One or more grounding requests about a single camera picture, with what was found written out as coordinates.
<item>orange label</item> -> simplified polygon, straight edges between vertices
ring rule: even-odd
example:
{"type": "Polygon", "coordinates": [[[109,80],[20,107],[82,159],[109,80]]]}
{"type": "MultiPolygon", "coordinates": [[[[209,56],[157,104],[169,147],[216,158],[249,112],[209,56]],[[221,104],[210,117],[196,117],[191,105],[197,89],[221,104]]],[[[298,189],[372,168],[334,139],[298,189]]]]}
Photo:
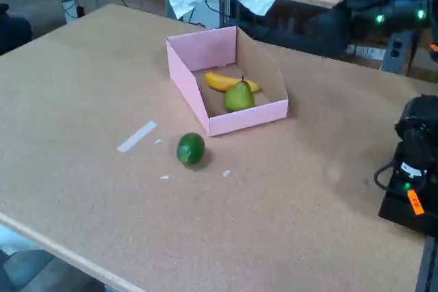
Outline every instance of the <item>orange label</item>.
{"type": "Polygon", "coordinates": [[[417,193],[413,189],[408,190],[408,198],[409,201],[411,201],[413,212],[415,212],[416,215],[422,215],[424,213],[422,204],[420,203],[420,200],[418,200],[417,193]]]}

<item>yellow banana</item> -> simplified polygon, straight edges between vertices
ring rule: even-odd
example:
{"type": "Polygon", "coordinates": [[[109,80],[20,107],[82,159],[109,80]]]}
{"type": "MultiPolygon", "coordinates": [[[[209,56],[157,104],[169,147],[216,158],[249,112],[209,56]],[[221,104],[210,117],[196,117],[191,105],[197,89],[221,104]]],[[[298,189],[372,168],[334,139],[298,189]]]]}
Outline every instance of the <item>yellow banana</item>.
{"type": "MultiPolygon", "coordinates": [[[[207,85],[210,88],[213,88],[220,92],[226,92],[239,81],[240,79],[230,78],[224,75],[217,75],[212,71],[209,71],[207,74],[205,74],[205,82],[207,83],[207,85]]],[[[257,85],[255,82],[249,80],[245,80],[245,81],[249,84],[252,92],[258,92],[260,90],[259,85],[257,85]]]]}

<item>floor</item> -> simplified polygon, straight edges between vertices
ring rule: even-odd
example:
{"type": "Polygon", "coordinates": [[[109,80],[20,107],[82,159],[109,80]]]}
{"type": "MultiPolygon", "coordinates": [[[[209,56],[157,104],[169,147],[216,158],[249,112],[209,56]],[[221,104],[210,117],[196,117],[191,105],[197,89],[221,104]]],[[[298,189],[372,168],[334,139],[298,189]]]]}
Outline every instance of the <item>floor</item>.
{"type": "MultiPolygon", "coordinates": [[[[125,0],[130,8],[164,16],[164,5],[141,0],[125,0]]],[[[61,0],[0,0],[10,6],[8,14],[26,18],[32,26],[34,37],[42,36],[66,24],[61,0]]],[[[86,13],[103,7],[108,3],[123,5],[120,0],[76,0],[86,13]]]]}
{"type": "MultiPolygon", "coordinates": [[[[125,0],[130,8],[164,16],[164,5],[140,0],[125,0]]],[[[26,18],[34,38],[66,24],[61,0],[0,0],[10,6],[8,14],[26,18]]],[[[108,3],[123,5],[120,0],[76,0],[85,13],[108,3]]],[[[104,292],[113,291],[87,274],[55,258],[45,251],[25,251],[14,254],[4,265],[13,291],[22,292],[104,292]]]]}

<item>green led light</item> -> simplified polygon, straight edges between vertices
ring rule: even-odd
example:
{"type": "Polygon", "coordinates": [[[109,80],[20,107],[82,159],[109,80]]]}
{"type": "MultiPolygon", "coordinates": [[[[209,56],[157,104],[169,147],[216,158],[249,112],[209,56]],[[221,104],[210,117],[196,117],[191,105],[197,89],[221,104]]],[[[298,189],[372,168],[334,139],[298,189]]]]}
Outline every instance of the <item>green led light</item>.
{"type": "Polygon", "coordinates": [[[424,20],[426,18],[426,11],[425,10],[418,10],[417,11],[417,17],[420,20],[424,20]]]}
{"type": "Polygon", "coordinates": [[[377,24],[381,24],[381,23],[383,23],[384,21],[385,21],[385,15],[380,14],[380,15],[377,15],[377,16],[376,16],[376,22],[377,22],[377,24]]]}

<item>lime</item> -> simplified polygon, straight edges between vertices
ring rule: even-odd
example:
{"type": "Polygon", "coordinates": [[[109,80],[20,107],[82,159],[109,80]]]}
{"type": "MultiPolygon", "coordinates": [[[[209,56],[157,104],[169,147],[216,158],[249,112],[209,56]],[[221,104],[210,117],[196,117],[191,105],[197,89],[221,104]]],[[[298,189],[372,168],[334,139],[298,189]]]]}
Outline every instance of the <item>lime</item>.
{"type": "Polygon", "coordinates": [[[186,133],[178,143],[177,156],[182,164],[196,164],[204,155],[205,144],[197,133],[186,133]]]}

